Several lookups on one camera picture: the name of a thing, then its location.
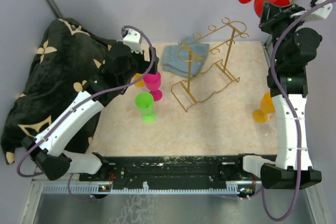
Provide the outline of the orange plastic wine glass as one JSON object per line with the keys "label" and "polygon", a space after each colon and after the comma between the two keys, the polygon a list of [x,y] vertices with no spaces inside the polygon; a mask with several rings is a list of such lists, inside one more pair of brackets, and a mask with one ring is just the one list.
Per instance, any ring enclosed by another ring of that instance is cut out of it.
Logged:
{"label": "orange plastic wine glass", "polygon": [[265,93],[259,106],[260,108],[252,113],[253,119],[258,123],[265,123],[268,121],[269,115],[275,113],[270,92]]}

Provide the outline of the clear glass wine glass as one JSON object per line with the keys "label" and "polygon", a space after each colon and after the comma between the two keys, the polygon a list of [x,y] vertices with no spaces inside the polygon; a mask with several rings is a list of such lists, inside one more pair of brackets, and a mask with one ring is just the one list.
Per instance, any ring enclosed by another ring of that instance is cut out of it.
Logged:
{"label": "clear glass wine glass", "polygon": [[276,116],[269,114],[268,120],[260,125],[259,131],[263,136],[272,136],[276,133]]}

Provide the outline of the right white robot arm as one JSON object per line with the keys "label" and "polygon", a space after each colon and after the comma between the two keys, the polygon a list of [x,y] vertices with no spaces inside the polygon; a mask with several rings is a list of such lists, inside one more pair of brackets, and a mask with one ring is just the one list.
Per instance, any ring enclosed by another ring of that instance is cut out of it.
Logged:
{"label": "right white robot arm", "polygon": [[267,85],[277,118],[278,151],[274,162],[245,155],[234,172],[242,180],[256,175],[265,189],[305,189],[322,181],[309,156],[305,123],[306,65],[315,59],[322,36],[293,17],[303,10],[296,4],[262,5],[259,28],[273,44]]}

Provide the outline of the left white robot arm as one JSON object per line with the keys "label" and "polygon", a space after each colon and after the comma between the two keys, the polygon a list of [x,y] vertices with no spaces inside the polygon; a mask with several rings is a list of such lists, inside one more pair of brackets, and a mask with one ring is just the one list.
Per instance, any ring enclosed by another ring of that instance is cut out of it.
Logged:
{"label": "left white robot arm", "polygon": [[135,84],[132,78],[158,71],[156,49],[149,46],[150,60],[143,50],[135,50],[125,42],[117,42],[107,52],[106,61],[91,76],[63,113],[35,137],[22,140],[27,155],[49,180],[66,174],[87,174],[103,180],[109,174],[109,162],[98,153],[81,154],[66,150],[70,140],[92,117],[100,113],[114,98]]}

